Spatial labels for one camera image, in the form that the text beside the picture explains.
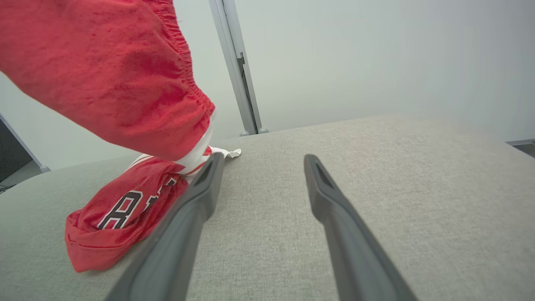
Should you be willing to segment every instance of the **red fabric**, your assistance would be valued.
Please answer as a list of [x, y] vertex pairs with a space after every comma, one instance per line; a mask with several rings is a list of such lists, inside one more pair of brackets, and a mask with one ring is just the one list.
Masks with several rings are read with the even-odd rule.
[[[139, 160], [83, 209], [71, 213], [65, 243], [74, 270], [108, 269], [133, 244], [145, 239], [187, 188], [188, 183], [176, 174], [183, 168], [152, 156]], [[129, 209], [131, 215], [123, 224], [117, 216], [126, 215]]]
[[0, 70], [104, 140], [170, 161], [214, 110], [172, 0], [2, 1]]

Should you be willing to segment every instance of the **red garment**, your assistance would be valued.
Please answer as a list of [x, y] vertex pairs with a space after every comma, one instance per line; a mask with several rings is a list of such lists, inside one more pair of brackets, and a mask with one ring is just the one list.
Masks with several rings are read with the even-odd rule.
[[102, 139], [170, 161], [214, 110], [172, 0], [2, 1], [0, 70]]
[[142, 155], [104, 186], [81, 210], [67, 217], [65, 243], [76, 272], [112, 267], [130, 247], [145, 239], [187, 188], [178, 173], [193, 174], [212, 154], [206, 148], [195, 166]]

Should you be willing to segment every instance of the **white wall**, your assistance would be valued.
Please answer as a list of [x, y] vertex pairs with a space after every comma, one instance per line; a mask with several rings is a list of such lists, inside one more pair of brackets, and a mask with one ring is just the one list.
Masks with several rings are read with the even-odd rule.
[[432, 112], [535, 138], [535, 1], [236, 0], [262, 125]]
[[[175, 3], [199, 87], [216, 104], [212, 141], [237, 137], [243, 125], [207, 1]], [[31, 99], [0, 73], [0, 113], [30, 151], [51, 170], [133, 154], [110, 144]]]

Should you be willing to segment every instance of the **gray fabric surface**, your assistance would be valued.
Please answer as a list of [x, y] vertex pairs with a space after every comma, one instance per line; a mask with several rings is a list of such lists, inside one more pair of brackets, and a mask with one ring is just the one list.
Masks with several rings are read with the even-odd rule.
[[[372, 117], [241, 137], [206, 223], [189, 300], [336, 300], [303, 156], [316, 154], [421, 300], [531, 300], [535, 160], [438, 122]], [[0, 195], [0, 300], [98, 300], [135, 250], [77, 274], [66, 216], [131, 157], [49, 172]]]

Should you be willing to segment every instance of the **white panel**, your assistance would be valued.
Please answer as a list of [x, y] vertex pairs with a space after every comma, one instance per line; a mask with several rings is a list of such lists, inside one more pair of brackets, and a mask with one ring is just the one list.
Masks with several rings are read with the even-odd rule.
[[236, 0], [270, 131], [432, 112], [535, 138], [535, 2]]
[[51, 170], [135, 154], [30, 98], [1, 72], [0, 93], [0, 113], [37, 160]]
[[178, 25], [192, 52], [193, 75], [201, 90], [216, 105], [212, 144], [243, 132], [240, 111], [207, 0], [173, 2]]

